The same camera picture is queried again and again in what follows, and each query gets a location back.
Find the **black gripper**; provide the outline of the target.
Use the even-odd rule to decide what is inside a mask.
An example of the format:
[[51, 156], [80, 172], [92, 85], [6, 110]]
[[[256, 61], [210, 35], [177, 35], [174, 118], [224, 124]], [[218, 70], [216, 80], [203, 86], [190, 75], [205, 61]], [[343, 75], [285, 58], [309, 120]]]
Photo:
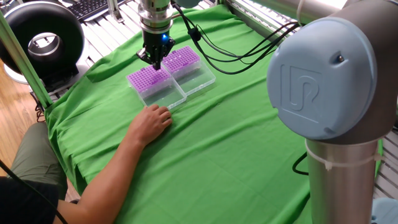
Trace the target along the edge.
[[161, 68], [163, 58], [168, 56], [175, 45], [175, 40], [170, 37], [169, 31], [153, 34], [146, 30], [142, 33], [144, 47], [136, 52], [142, 61], [152, 65], [155, 70]]

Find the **person's bare hand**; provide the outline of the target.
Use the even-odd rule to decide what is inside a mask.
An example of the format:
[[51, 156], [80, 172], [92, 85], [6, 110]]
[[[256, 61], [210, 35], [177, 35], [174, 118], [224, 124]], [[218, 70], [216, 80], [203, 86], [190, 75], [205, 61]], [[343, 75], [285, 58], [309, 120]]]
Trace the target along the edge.
[[172, 124], [172, 114], [165, 106], [145, 106], [129, 125], [127, 142], [147, 146]]

